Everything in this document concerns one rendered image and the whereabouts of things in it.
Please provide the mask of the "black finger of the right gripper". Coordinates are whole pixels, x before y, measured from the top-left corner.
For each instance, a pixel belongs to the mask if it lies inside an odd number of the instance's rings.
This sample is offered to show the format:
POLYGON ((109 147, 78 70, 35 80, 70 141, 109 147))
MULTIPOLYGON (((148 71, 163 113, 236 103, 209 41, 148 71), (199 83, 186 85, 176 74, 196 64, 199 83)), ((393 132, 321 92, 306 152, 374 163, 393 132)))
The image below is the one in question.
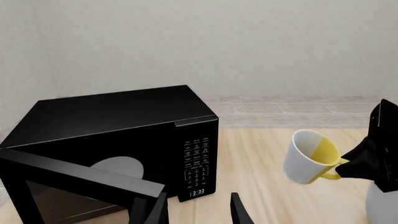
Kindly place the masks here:
POLYGON ((363 158, 369 162, 381 162, 384 157, 384 145, 377 139, 366 136, 354 149, 344 154, 341 158, 349 161, 363 158))
POLYGON ((390 156, 372 151, 350 151, 344 154, 347 163, 336 167, 342 178, 372 180, 382 192, 390 192, 390 156))

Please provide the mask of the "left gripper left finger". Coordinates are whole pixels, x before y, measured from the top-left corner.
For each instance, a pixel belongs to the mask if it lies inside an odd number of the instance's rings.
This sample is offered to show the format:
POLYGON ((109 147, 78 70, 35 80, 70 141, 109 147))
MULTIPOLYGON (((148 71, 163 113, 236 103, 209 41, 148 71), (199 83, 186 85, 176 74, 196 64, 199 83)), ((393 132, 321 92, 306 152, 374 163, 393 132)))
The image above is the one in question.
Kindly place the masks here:
POLYGON ((162 192, 156 199, 150 199, 144 224, 169 224, 167 194, 162 192))

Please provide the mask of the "black microwave door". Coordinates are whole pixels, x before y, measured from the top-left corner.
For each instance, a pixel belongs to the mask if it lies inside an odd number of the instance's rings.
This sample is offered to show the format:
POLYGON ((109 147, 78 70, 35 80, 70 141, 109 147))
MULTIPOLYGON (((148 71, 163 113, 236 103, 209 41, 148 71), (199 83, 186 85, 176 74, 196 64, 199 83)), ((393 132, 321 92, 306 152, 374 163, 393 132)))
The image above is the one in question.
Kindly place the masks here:
POLYGON ((144 224, 150 199, 163 184, 63 162, 44 156, 0 149, 0 179, 25 224, 45 224, 27 182, 35 182, 129 210, 128 224, 144 224))

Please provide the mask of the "grey round turntable plate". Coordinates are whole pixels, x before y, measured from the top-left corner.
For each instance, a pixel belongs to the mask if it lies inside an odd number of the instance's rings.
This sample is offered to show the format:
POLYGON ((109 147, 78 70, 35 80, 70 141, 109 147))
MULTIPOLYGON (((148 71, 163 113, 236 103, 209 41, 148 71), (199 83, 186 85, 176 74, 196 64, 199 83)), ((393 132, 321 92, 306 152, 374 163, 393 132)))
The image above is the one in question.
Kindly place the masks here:
POLYGON ((141 162, 135 158, 127 156, 107 158, 93 164, 91 167, 111 173, 126 175, 136 179, 142 179, 144 176, 144 166, 141 162))

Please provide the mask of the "black microwave oven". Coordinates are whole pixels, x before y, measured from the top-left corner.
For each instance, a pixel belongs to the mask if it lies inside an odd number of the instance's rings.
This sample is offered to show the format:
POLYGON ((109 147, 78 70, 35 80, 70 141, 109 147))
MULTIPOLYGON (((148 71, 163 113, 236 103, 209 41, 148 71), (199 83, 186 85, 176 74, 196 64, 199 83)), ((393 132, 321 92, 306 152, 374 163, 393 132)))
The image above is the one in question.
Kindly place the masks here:
MULTIPOLYGON (((184 202, 216 190, 217 115, 186 85, 40 100, 0 143, 91 167, 117 156, 137 159, 142 180, 184 202)), ((45 224, 75 224, 129 210, 27 182, 45 224)))

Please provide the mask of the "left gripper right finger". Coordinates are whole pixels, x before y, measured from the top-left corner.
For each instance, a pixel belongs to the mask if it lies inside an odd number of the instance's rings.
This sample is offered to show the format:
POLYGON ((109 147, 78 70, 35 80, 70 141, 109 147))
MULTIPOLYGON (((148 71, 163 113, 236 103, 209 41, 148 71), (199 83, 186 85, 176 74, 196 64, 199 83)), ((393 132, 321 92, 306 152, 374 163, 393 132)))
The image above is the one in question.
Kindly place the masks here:
POLYGON ((231 193, 230 210, 233 224, 254 224, 237 192, 231 193))

